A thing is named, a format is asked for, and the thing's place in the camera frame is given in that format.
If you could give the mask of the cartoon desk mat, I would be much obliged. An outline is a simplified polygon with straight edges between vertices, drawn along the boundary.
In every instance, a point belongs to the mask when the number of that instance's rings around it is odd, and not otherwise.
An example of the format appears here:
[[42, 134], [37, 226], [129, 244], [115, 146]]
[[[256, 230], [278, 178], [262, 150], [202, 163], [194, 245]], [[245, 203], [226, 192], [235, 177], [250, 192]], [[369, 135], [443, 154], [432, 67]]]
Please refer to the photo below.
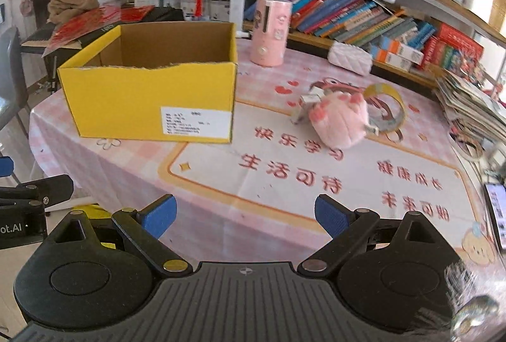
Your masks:
[[314, 216], [315, 199], [327, 194], [387, 218], [418, 211], [465, 261], [494, 263], [483, 203], [448, 143], [439, 105], [402, 91], [399, 130], [331, 149], [309, 123], [290, 118], [316, 82], [344, 92], [364, 86], [320, 75], [238, 78], [231, 143], [181, 143], [159, 167], [178, 205], [163, 241], [198, 260], [298, 261], [328, 240]]

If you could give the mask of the small white labelled box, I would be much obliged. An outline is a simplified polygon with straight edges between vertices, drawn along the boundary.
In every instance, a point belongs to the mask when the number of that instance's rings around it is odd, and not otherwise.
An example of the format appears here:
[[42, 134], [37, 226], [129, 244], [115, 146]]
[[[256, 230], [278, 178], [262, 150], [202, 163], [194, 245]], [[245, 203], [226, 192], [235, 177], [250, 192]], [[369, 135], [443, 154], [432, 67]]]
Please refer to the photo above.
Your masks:
[[305, 123], [309, 120], [309, 111], [321, 102], [317, 94], [302, 94], [293, 110], [291, 121], [293, 124]]

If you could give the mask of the row of books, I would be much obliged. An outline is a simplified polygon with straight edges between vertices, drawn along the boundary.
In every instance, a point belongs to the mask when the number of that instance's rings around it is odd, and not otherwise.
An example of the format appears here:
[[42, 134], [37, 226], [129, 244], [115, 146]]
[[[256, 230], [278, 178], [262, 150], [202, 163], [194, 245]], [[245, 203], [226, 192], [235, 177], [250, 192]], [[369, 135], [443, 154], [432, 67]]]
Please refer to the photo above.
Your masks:
[[377, 0], [287, 0], [292, 3], [290, 30], [364, 49], [396, 40], [420, 51], [436, 27]]

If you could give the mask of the yellow cardboard box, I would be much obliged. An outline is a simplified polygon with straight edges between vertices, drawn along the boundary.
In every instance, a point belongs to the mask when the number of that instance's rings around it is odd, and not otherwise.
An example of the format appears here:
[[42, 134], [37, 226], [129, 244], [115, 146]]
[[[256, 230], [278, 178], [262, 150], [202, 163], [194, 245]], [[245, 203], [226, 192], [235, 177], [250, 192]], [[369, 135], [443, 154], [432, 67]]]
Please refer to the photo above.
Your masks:
[[58, 69], [78, 133], [231, 141], [238, 52], [230, 22], [120, 25]]

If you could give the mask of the pink cylindrical humidifier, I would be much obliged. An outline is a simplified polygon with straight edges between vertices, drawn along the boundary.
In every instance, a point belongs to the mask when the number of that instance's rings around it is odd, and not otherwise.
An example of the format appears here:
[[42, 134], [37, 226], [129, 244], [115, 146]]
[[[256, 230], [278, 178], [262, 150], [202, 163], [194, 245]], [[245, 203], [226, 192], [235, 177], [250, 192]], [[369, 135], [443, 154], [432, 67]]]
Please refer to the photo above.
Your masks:
[[293, 4], [287, 0], [256, 0], [250, 60], [262, 67], [283, 64]]

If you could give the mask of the pink pig plush toy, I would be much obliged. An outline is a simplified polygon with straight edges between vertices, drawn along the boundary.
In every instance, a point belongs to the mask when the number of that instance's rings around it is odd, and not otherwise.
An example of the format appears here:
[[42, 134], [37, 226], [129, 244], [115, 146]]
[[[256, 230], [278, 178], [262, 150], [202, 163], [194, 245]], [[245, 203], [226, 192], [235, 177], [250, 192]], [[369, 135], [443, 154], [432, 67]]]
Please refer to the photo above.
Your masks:
[[363, 94], [332, 93], [309, 110], [309, 120], [322, 142], [331, 149], [348, 149], [379, 129], [369, 121]]

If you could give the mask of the stack of magazines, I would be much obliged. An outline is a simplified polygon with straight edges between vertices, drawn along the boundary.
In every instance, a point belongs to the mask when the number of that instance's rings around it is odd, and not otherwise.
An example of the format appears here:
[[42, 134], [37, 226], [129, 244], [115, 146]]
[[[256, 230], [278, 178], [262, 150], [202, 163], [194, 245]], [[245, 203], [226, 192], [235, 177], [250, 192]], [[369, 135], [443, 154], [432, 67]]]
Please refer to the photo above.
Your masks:
[[450, 124], [476, 140], [505, 143], [505, 106], [500, 101], [448, 71], [436, 84], [434, 94]]

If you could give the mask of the pink checkered tablecloth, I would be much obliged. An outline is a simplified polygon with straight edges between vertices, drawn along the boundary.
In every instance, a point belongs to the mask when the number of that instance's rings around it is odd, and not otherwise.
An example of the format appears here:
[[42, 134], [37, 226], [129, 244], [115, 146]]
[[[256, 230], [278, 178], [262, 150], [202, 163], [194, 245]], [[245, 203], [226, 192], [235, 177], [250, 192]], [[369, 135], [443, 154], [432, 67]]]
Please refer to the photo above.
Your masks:
[[[250, 44], [246, 40], [238, 42], [238, 52], [237, 86], [238, 78], [242, 75], [266, 76], [268, 79], [320, 75], [345, 82], [364, 82], [359, 90], [377, 80], [375, 76], [356, 76], [336, 68], [325, 59], [295, 51], [287, 52], [282, 67], [262, 68], [250, 61]], [[70, 175], [75, 184], [88, 191], [97, 203], [110, 212], [126, 207], [143, 208], [163, 194], [174, 195], [172, 188], [159, 178], [159, 167], [178, 144], [181, 143], [82, 138], [77, 133], [62, 93], [54, 94], [38, 104], [30, 117], [30, 145], [42, 170], [50, 176], [61, 173]], [[193, 262], [214, 261], [198, 260], [168, 246]], [[298, 261], [268, 261], [299, 263], [317, 249]], [[497, 260], [487, 266], [466, 263], [476, 274], [478, 292], [487, 293], [503, 302], [505, 269], [499, 253]]]

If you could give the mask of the red gift bag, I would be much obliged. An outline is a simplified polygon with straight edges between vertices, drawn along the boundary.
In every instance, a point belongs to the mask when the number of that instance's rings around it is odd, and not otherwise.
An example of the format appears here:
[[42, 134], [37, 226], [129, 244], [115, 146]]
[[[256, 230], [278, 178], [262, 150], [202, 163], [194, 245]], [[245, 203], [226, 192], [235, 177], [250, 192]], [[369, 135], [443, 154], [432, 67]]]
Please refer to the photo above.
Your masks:
[[75, 16], [56, 27], [42, 56], [46, 57], [57, 49], [99, 29], [120, 22], [140, 22], [153, 9], [153, 5], [121, 8], [118, 5], [106, 4]]

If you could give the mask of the white pen holder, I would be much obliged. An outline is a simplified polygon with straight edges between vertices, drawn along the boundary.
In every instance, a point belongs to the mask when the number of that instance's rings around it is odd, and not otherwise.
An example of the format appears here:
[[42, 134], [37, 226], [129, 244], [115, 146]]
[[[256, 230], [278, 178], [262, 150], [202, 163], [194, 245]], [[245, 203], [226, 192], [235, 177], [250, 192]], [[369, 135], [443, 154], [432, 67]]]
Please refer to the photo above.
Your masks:
[[[195, 19], [195, 0], [180, 0], [183, 17], [186, 21]], [[230, 2], [222, 0], [203, 0], [201, 5], [201, 19], [204, 21], [228, 22]]]

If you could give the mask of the white quilted pouch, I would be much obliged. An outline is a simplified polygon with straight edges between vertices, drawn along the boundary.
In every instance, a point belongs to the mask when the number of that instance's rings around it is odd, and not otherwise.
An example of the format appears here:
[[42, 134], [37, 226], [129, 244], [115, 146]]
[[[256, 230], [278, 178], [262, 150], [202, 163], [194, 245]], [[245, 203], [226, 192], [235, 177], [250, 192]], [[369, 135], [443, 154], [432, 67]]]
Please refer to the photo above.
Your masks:
[[334, 66], [359, 76], [367, 76], [371, 73], [372, 56], [360, 47], [335, 41], [329, 49], [327, 59]]

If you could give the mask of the smartphone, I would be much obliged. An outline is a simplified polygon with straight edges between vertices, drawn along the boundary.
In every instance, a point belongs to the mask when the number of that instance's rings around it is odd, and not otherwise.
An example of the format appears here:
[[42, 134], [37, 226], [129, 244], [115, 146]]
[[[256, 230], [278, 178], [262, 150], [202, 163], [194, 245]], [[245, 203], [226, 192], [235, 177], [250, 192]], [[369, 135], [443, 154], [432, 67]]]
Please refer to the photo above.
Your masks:
[[484, 197], [491, 218], [491, 228], [501, 254], [506, 250], [506, 192], [499, 183], [486, 183]]

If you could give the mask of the white power adapter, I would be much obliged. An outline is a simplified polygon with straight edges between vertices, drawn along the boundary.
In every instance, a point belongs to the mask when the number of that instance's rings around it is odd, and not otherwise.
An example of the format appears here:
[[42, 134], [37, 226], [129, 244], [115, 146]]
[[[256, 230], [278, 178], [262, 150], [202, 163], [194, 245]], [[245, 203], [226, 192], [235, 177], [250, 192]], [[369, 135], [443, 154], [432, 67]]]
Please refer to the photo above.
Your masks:
[[318, 87], [312, 87], [308, 94], [306, 95], [306, 100], [310, 103], [310, 104], [315, 104], [315, 103], [319, 103], [323, 97], [325, 96], [325, 92], [323, 89], [321, 88], [318, 88]]

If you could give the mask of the grey chair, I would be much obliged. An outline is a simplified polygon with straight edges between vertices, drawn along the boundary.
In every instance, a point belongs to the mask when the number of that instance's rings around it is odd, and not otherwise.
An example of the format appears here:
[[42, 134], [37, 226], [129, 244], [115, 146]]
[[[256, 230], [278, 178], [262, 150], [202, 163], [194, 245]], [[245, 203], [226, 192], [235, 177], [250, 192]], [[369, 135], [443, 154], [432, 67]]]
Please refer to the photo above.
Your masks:
[[26, 138], [28, 131], [20, 111], [28, 108], [28, 87], [22, 66], [22, 47], [16, 26], [1, 34], [0, 60], [1, 129], [16, 118]]

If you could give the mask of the brown knitted cloth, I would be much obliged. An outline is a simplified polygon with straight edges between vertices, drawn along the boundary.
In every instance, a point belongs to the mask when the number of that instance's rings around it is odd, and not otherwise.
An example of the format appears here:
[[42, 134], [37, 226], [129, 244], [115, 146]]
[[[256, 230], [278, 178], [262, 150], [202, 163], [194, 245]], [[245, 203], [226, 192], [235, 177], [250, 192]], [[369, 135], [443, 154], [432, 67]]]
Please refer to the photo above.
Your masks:
[[98, 0], [50, 0], [48, 21], [55, 25], [67, 23], [84, 12], [99, 8]]

